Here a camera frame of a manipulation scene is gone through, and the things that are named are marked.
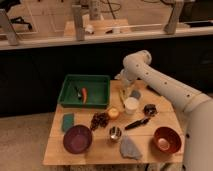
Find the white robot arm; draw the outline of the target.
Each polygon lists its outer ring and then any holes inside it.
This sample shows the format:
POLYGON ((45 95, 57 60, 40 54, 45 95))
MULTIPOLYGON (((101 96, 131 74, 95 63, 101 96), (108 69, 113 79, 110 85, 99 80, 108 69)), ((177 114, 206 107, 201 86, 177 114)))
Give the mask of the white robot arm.
POLYGON ((153 69, 151 61, 147 50, 129 54, 115 78, 125 86, 141 79, 187 114, 182 171, 213 171, 213 98, 153 69))

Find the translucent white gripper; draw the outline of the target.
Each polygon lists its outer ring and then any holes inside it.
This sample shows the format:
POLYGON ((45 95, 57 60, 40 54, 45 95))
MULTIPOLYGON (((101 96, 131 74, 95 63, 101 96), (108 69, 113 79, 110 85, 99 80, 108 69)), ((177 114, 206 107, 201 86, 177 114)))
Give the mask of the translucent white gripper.
POLYGON ((115 76, 115 79, 120 80, 123 87, 127 88, 134 84, 134 82, 137 80, 137 77, 126 69, 122 69, 120 73, 115 76))

